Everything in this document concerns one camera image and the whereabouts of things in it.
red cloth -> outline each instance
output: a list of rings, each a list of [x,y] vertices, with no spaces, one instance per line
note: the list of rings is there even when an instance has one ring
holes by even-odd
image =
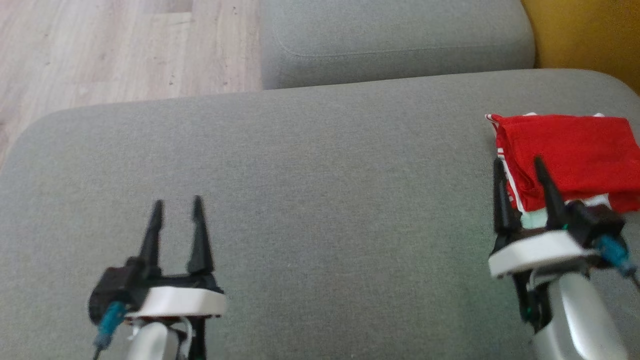
[[[565,200],[608,193],[614,210],[640,209],[640,148],[626,119],[493,114],[488,119],[526,211],[545,207],[533,165],[537,154]]]

gray fabric upholstery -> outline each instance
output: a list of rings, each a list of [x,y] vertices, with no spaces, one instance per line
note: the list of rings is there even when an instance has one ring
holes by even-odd
[[[85,302],[166,201],[161,265],[184,270],[204,196],[228,315],[212,359],[528,359],[511,281],[489,277],[494,137],[483,115],[627,117],[580,70],[397,79],[54,113],[0,172],[0,357],[88,359]],[[640,217],[626,235],[640,254]],[[595,276],[640,356],[640,301]],[[119,330],[104,359],[122,359]]]
[[[518,0],[263,0],[264,88],[526,69]]]

blue cable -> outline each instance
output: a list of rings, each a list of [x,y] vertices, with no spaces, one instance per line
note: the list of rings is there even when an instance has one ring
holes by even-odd
[[[113,339],[113,333],[116,328],[124,321],[124,315],[127,313],[126,305],[120,301],[114,301],[109,304],[107,311],[104,313],[100,324],[98,324],[98,335],[95,336],[93,345],[96,348],[94,359],[97,355],[108,348]]]
[[[629,253],[612,236],[603,235],[597,242],[600,256],[618,269],[622,277],[636,273],[637,265],[629,260]]]

yellow wall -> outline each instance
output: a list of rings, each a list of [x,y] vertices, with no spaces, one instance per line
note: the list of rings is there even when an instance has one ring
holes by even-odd
[[[522,0],[537,67],[591,69],[640,94],[640,0]]]

laminate floor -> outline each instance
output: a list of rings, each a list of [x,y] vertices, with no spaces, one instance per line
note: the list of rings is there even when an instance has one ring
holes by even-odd
[[[260,90],[258,0],[1,0],[0,166],[62,109]]]

